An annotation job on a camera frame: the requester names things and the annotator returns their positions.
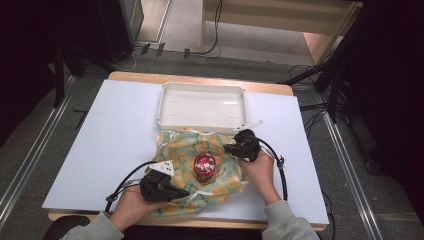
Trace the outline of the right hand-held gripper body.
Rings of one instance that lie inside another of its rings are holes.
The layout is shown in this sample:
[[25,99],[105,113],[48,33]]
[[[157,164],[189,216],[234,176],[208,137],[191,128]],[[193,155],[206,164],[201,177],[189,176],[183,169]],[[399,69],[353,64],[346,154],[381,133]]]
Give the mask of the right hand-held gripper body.
[[238,156],[240,158],[244,158],[248,162],[254,162],[260,150],[259,140],[256,137],[255,133],[247,128],[240,130],[234,136],[235,144],[239,147],[238,149],[232,151],[238,151]]

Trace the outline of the white plastic tray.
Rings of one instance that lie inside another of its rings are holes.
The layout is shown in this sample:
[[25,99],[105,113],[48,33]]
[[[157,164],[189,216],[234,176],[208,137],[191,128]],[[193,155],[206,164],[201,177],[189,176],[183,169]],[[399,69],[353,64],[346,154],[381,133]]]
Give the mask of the white plastic tray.
[[239,86],[171,82],[163,85],[157,123],[163,130],[191,128],[233,135],[248,122]]

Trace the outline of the dark cabinet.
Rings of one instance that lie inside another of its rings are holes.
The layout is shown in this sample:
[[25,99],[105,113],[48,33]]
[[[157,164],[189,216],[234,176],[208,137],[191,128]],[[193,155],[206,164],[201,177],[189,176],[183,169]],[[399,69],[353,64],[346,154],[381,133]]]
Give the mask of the dark cabinet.
[[105,32],[106,59],[117,62],[134,48],[144,20],[141,0],[97,0]]

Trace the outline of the person's right hand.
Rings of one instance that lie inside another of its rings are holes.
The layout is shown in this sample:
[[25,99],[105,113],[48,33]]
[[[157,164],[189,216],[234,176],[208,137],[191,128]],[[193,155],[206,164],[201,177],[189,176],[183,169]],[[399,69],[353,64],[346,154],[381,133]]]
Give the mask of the person's right hand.
[[247,172],[249,181],[257,188],[265,205],[280,201],[273,179],[274,159],[260,150],[253,162],[238,158],[239,165]]

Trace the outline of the black tape strip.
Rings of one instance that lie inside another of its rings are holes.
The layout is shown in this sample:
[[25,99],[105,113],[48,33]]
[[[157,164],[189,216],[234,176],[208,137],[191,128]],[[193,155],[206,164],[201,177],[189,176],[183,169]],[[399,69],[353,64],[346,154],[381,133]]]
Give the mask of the black tape strip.
[[80,110],[80,109],[73,109],[73,112],[78,113],[80,115],[78,123],[75,126],[75,130],[79,130],[81,128],[82,124],[84,123],[86,117],[87,117],[88,111],[87,110]]

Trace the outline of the black tripod stand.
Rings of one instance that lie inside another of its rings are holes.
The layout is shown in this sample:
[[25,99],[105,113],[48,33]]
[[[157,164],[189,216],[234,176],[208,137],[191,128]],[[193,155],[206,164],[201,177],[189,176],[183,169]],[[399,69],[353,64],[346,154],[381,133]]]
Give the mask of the black tripod stand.
[[314,89],[317,92],[323,92],[328,86],[331,86],[326,110],[333,123],[337,122],[336,105],[337,96],[343,83],[342,73],[355,59],[360,48],[364,46],[366,35],[371,29],[372,14],[378,1],[379,0],[360,0],[363,4],[362,10],[328,60],[314,66],[311,70],[307,70],[295,77],[290,77],[286,81],[279,82],[280,85],[291,86],[307,77],[319,73],[319,77],[314,83]]

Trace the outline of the floral drawstring cloth bag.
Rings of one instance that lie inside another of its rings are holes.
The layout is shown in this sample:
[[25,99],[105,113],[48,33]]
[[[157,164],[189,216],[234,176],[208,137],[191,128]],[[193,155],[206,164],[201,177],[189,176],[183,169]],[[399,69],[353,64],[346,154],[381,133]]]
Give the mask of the floral drawstring cloth bag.
[[[151,213],[151,216],[198,214],[210,206],[223,204],[230,195],[242,192],[249,183],[247,173],[223,147],[224,144],[233,143],[232,137],[217,133],[162,131],[157,137],[157,151],[153,160],[171,160],[175,171],[171,184],[188,191],[190,195],[173,200]],[[194,170],[194,161],[201,154],[210,154],[217,165],[207,181],[199,181]]]

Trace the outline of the black metal stand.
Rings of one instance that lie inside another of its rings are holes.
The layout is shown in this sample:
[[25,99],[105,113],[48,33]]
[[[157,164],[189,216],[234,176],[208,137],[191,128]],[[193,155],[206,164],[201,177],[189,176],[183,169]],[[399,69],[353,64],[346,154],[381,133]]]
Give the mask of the black metal stand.
[[68,67],[73,76],[82,76],[85,72],[80,60],[80,49],[70,42],[60,42],[54,52],[54,108],[57,108],[65,97],[64,66]]

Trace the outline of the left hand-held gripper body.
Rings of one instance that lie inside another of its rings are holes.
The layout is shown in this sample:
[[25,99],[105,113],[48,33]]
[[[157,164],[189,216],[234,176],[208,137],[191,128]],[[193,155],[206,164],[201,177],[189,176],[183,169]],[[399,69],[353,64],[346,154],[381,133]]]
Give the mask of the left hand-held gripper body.
[[140,190],[145,200],[170,202],[176,198],[176,188],[170,184],[175,175],[171,160],[149,165],[149,172],[140,182]]

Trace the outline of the red lidded jar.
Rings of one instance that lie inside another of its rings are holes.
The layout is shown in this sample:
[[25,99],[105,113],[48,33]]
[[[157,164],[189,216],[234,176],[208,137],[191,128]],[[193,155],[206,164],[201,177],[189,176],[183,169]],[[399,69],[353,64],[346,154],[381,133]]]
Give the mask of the red lidded jar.
[[193,163],[195,177],[200,182],[208,181],[216,170],[215,158],[209,153],[199,154]]

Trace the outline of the person's left hand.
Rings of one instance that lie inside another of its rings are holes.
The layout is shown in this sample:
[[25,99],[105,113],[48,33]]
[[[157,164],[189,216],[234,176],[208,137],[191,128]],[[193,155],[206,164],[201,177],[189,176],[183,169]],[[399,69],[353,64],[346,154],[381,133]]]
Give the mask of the person's left hand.
[[139,223],[148,213],[167,205],[167,202],[146,201],[138,186],[125,189],[109,220],[118,230],[123,232]]

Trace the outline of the metal floor rail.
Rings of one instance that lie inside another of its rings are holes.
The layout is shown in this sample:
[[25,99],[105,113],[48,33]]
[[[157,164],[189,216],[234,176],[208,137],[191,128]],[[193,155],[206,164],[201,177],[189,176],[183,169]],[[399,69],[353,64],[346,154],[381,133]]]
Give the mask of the metal floor rail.
[[57,107],[54,107],[44,123],[42,129],[38,133],[34,140],[31,148],[26,153],[25,158],[8,188],[5,194],[0,199],[0,231],[4,228],[19,196],[21,195],[26,183],[29,180],[41,154],[44,151],[47,143],[49,142],[51,135],[53,134],[56,126],[62,118],[62,115],[69,103],[69,99],[73,93],[76,85],[76,78],[71,76],[65,83],[65,96],[64,99],[59,103]]
[[333,142],[339,162],[347,180],[347,185],[350,189],[353,201],[355,203],[356,209],[358,211],[368,239],[383,240],[383,234],[379,228],[375,214],[366,196],[361,181],[356,173],[354,165],[352,164],[351,157],[348,153],[339,127],[336,123],[333,122],[328,110],[324,111],[323,119],[329,132],[330,138]]

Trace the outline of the light wooden desk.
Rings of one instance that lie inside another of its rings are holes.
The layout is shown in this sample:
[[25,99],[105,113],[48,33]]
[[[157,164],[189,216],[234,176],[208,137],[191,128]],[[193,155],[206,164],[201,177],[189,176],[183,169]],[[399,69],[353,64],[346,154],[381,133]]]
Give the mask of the light wooden desk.
[[302,32],[315,64],[346,33],[359,0],[223,0],[220,21]]

